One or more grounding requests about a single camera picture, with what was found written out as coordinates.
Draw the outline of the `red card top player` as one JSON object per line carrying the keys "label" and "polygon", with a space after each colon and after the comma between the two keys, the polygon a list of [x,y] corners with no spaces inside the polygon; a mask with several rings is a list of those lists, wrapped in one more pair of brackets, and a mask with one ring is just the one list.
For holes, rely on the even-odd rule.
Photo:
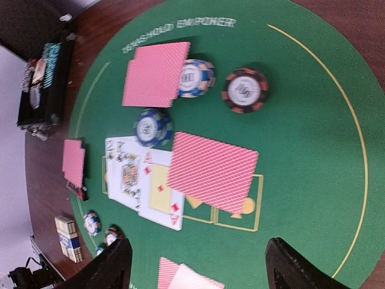
{"label": "red card top player", "polygon": [[164,61],[133,59],[128,63],[123,90],[124,107],[170,108],[177,96],[181,67]]}

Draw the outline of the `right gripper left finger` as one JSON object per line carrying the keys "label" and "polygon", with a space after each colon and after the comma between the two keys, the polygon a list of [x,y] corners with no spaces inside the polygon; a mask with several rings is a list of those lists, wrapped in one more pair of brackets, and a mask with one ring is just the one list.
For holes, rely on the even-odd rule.
{"label": "right gripper left finger", "polygon": [[132,246],[127,238],[119,238],[92,262],[58,288],[129,288]]}

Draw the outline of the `blue tan ten chip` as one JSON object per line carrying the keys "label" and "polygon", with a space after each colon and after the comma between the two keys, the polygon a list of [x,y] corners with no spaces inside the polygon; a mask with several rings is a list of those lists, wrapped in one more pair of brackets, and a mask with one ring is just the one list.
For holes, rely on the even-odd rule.
{"label": "blue tan ten chip", "polygon": [[84,227],[92,237],[101,232],[102,224],[99,215],[95,211],[89,211],[83,216]]}

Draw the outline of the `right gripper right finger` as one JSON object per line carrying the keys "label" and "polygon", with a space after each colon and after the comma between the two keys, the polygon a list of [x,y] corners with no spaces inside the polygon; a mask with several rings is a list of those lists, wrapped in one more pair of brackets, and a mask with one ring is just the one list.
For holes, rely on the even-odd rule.
{"label": "right gripper right finger", "polygon": [[270,288],[348,289],[320,271],[282,238],[269,240],[265,261]]}

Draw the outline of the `brown black chip top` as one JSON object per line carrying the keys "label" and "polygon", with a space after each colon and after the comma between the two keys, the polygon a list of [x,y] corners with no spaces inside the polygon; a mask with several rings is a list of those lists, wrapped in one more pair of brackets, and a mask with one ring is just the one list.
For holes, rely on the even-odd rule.
{"label": "brown black chip top", "polygon": [[227,76],[221,98],[235,113],[260,110],[267,99],[269,84],[258,70],[240,67]]}

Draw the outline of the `single red-backed card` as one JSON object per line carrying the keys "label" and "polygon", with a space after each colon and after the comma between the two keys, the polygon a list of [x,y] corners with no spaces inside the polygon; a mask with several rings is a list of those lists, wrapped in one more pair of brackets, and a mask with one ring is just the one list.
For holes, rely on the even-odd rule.
{"label": "single red-backed card", "polygon": [[62,171],[64,178],[77,187],[82,187],[84,176],[85,149],[80,140],[65,140]]}

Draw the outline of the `green blue chip top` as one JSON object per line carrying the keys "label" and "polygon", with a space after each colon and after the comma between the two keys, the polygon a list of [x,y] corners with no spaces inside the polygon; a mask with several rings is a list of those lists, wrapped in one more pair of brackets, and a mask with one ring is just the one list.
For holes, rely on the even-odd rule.
{"label": "green blue chip top", "polygon": [[165,110],[145,108],[133,126],[135,136],[142,146],[162,147],[173,136],[173,121]]}

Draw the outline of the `red card bottom player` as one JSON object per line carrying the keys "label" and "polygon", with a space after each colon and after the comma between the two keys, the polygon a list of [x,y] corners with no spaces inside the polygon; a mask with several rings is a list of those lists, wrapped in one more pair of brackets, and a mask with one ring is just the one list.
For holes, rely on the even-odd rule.
{"label": "red card bottom player", "polygon": [[158,289],[167,289],[174,278],[179,264],[167,259],[166,257],[160,257],[159,270],[158,270]]}

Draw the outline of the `ace of diamonds card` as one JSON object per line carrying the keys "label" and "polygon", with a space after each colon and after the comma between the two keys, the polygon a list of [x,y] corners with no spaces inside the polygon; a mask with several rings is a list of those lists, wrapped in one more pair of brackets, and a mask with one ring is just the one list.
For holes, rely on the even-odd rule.
{"label": "ace of diamonds card", "polygon": [[180,231],[183,223],[185,196],[167,185],[171,153],[146,149],[140,159],[139,186],[141,201],[139,216]]}

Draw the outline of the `king of clubs card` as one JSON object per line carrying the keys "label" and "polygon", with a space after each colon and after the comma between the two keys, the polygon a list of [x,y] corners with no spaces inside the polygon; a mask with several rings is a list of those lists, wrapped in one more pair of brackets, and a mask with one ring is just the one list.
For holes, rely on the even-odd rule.
{"label": "king of clubs card", "polygon": [[115,200],[124,206],[139,211],[141,203],[140,161],[143,150],[131,137],[117,140],[115,161],[117,163]]}

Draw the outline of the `green blue chip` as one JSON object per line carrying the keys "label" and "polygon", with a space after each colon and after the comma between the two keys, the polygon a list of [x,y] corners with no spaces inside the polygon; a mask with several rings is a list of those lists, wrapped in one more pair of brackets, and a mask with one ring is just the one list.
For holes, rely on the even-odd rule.
{"label": "green blue chip", "polygon": [[173,136],[173,121],[165,110],[145,108],[133,126],[135,136],[142,146],[162,147]]}
{"label": "green blue chip", "polygon": [[106,246],[104,244],[98,245],[98,247],[95,249],[96,256],[99,256],[104,250]]}

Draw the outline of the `two of clubs card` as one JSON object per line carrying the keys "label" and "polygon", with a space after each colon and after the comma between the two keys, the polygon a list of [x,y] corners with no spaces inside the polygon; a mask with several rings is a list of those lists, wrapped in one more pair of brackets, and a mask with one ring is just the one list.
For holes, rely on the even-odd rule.
{"label": "two of clubs card", "polygon": [[105,139],[105,156],[108,174],[108,194],[109,198],[114,201],[118,201],[119,198],[119,167],[116,162],[118,140],[119,139],[117,137]]}

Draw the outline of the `red black all-in triangle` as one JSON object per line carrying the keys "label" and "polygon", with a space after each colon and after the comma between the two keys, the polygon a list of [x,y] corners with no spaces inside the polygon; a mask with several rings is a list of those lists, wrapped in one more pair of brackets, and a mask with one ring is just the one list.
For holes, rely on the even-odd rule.
{"label": "red black all-in triangle", "polygon": [[75,184],[67,181],[66,188],[70,190],[79,200],[87,201],[88,193],[86,186],[77,187]]}

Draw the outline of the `white blue chip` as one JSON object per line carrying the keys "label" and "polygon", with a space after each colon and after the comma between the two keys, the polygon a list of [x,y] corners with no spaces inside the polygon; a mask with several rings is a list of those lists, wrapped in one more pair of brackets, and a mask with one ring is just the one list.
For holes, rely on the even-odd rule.
{"label": "white blue chip", "polygon": [[210,91],[216,82],[216,68],[208,61],[187,59],[180,78],[178,97],[197,98]]}

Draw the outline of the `red card player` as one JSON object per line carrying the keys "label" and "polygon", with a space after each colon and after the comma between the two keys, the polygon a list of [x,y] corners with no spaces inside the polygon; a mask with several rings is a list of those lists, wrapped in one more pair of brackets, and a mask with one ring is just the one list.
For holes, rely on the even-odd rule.
{"label": "red card player", "polygon": [[123,90],[124,107],[170,108],[177,96],[181,67],[164,61],[133,59],[128,63]]}
{"label": "red card player", "polygon": [[158,270],[158,289],[167,289],[174,278],[179,264],[167,259],[166,257],[160,257],[159,270]]}

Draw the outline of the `brown black chip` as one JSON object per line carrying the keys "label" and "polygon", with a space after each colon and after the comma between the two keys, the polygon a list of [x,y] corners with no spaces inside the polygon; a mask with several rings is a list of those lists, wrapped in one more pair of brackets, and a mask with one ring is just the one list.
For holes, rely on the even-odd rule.
{"label": "brown black chip", "polygon": [[122,239],[124,237],[125,235],[122,230],[116,226],[110,226],[105,231],[105,243],[107,246],[110,246],[116,240]]}
{"label": "brown black chip", "polygon": [[258,70],[240,67],[227,76],[221,98],[235,113],[260,110],[267,99],[269,84]]}

